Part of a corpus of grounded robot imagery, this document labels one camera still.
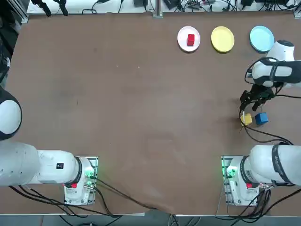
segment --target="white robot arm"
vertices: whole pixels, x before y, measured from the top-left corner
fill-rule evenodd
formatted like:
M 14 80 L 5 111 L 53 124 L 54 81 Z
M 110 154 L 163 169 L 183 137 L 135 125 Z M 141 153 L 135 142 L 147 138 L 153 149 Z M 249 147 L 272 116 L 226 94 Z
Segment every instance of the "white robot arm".
M 256 145 L 241 169 L 246 182 L 301 186 L 301 146 Z
M 251 77 L 255 84 L 272 87 L 275 83 L 301 86 L 301 61 L 293 57 L 295 46 L 285 40 L 278 40 L 266 57 L 254 64 Z
M 7 139 L 22 122 L 19 102 L 0 86 L 0 186 L 64 184 L 65 202 L 88 205 L 95 202 L 97 158 L 74 157 L 59 150 L 37 150 Z
M 297 145 L 256 145 L 249 156 L 235 156 L 225 171 L 233 204 L 249 205 L 260 184 L 301 186 L 300 162 Z

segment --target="floor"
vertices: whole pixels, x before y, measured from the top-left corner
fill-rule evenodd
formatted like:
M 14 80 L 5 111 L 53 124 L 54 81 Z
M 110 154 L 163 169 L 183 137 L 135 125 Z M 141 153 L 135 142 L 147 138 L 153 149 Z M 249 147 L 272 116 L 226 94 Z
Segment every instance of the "floor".
M 169 215 L 160 211 L 149 211 L 145 216 L 123 216 L 121 219 L 111 224 L 111 226 L 166 226 Z M 82 223 L 94 222 L 97 226 L 104 226 L 112 221 L 106 216 L 89 216 L 88 218 L 64 217 L 73 226 L 79 226 Z M 191 220 L 191 217 L 180 217 L 179 226 L 186 226 Z M 190 224 L 193 226 L 198 221 L 195 218 Z M 67 226 L 59 216 L 0 216 L 1 226 Z M 253 223 L 252 226 L 284 226 L 299 225 L 300 218 L 295 217 L 263 217 L 261 220 Z M 214 217 L 202 217 L 198 226 L 230 226 L 231 222 L 221 221 Z M 236 226 L 249 225 L 244 222 L 239 222 Z

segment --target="green led light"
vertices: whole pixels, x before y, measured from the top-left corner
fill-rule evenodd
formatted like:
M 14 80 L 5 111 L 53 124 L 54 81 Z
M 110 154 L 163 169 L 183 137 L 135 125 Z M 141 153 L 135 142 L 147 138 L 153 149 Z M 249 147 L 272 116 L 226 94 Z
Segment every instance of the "green led light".
M 237 171 L 237 167 L 236 166 L 229 166 L 227 168 L 228 178 L 235 177 L 236 171 Z

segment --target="table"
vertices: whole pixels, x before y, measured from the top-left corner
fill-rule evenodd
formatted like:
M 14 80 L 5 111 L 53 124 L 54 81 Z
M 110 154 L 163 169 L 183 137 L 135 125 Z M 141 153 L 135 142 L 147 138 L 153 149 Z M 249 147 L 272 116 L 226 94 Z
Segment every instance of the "table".
M 21 103 L 23 123 L 13 139 L 38 149 L 98 156 L 99 177 L 160 210 L 214 215 L 222 189 L 222 155 L 249 154 L 255 143 L 238 121 L 238 98 L 249 65 L 264 56 L 249 43 L 249 32 L 265 25 L 275 39 L 295 44 L 301 58 L 300 21 L 288 12 L 32 16 L 22 26 L 7 90 Z M 198 29 L 201 44 L 192 54 L 177 46 L 181 27 Z M 219 54 L 211 46 L 216 26 L 227 26 L 235 46 Z M 283 93 L 300 95 L 300 90 Z M 262 130 L 298 144 L 301 105 L 282 97 L 263 108 Z M 61 185 L 36 185 L 62 200 Z M 277 188 L 271 203 L 294 188 Z M 0 213 L 59 213 L 0 188 Z M 146 209 L 105 189 L 114 213 Z M 300 216 L 301 196 L 270 212 Z M 102 210 L 101 201 L 91 206 Z M 240 208 L 230 207 L 230 214 Z M 226 214 L 224 196 L 219 214 Z

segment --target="metal frame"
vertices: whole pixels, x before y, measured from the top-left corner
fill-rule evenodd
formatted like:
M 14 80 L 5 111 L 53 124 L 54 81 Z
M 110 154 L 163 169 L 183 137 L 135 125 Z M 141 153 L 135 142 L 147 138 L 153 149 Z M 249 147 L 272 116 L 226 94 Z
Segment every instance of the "metal frame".
M 296 19 L 301 18 L 301 2 L 297 5 L 297 7 L 293 10 L 293 15 Z
M 161 0 L 156 0 L 155 12 L 153 14 L 154 18 L 162 18 L 163 13 L 161 12 Z
M 19 15 L 22 19 L 21 23 L 28 22 L 28 15 L 26 13 L 25 6 L 19 0 L 7 0 L 11 7 L 15 10 L 15 12 Z

